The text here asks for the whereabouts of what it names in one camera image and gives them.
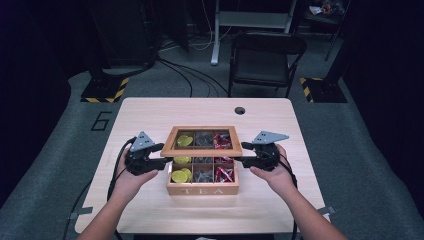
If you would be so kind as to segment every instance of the wooden box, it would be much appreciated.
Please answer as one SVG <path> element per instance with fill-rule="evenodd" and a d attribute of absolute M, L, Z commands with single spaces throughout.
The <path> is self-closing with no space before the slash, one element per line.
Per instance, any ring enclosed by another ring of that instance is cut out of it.
<path fill-rule="evenodd" d="M 161 151 L 172 158 L 166 188 L 170 195 L 236 195 L 234 157 L 242 149 L 233 126 L 175 126 Z"/>

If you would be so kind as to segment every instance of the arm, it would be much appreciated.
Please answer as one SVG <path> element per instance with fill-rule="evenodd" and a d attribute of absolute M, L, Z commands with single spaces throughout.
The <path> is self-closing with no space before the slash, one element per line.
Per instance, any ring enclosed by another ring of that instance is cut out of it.
<path fill-rule="evenodd" d="M 276 146 L 286 156 L 286 150 L 278 144 Z M 290 166 L 283 157 L 280 157 L 280 161 Z M 286 202 L 305 239 L 347 239 L 296 189 L 290 174 L 282 166 L 278 165 L 271 172 L 256 167 L 251 167 L 250 171 L 267 181 L 271 189 Z"/>
<path fill-rule="evenodd" d="M 112 239 L 125 207 L 137 195 L 140 187 L 158 174 L 157 170 L 153 170 L 140 176 L 132 175 L 124 170 L 126 154 L 127 150 L 119 160 L 117 174 L 124 172 L 116 180 L 112 196 L 78 239 Z"/>

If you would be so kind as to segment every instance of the person's left hand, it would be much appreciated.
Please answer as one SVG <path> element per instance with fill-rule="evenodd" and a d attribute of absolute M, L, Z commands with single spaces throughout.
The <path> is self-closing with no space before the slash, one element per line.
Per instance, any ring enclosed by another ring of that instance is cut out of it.
<path fill-rule="evenodd" d="M 116 174 L 121 173 L 122 170 L 125 169 L 125 156 L 127 153 L 128 149 L 125 149 L 122 153 L 121 159 L 119 160 Z M 112 192 L 111 199 L 119 199 L 120 202 L 128 204 L 135 197 L 135 195 L 137 195 L 140 187 L 154 178 L 157 174 L 158 170 L 152 170 L 148 173 L 134 176 L 132 173 L 125 170 L 116 180 L 115 189 Z"/>

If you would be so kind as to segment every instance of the wooden table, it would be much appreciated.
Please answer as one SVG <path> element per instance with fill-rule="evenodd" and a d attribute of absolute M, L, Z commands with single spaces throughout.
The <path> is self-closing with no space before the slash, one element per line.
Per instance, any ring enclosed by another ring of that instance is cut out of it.
<path fill-rule="evenodd" d="M 243 107 L 239 115 L 235 108 Z M 240 142 L 251 142 L 264 130 L 284 133 L 280 141 L 296 174 L 300 192 L 318 209 L 324 201 L 309 155 L 288 99 L 277 98 L 127 98 L 106 143 L 75 229 L 82 232 L 106 203 L 109 182 L 122 145 L 141 131 L 164 143 L 173 126 L 235 126 Z M 159 152 L 151 158 L 160 157 Z M 243 150 L 244 156 L 254 156 Z M 122 233 L 250 234 L 291 232 L 293 217 L 265 181 L 238 162 L 238 195 L 170 196 L 165 171 L 146 183 L 125 209 L 118 225 Z"/>

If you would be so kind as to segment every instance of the chair backrest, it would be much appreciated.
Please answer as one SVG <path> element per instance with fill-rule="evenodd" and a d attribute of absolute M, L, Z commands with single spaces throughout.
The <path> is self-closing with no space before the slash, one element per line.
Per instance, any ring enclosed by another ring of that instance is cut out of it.
<path fill-rule="evenodd" d="M 236 49 L 302 56 L 306 51 L 306 42 L 287 33 L 247 31 L 234 38 L 231 49 L 232 56 Z"/>

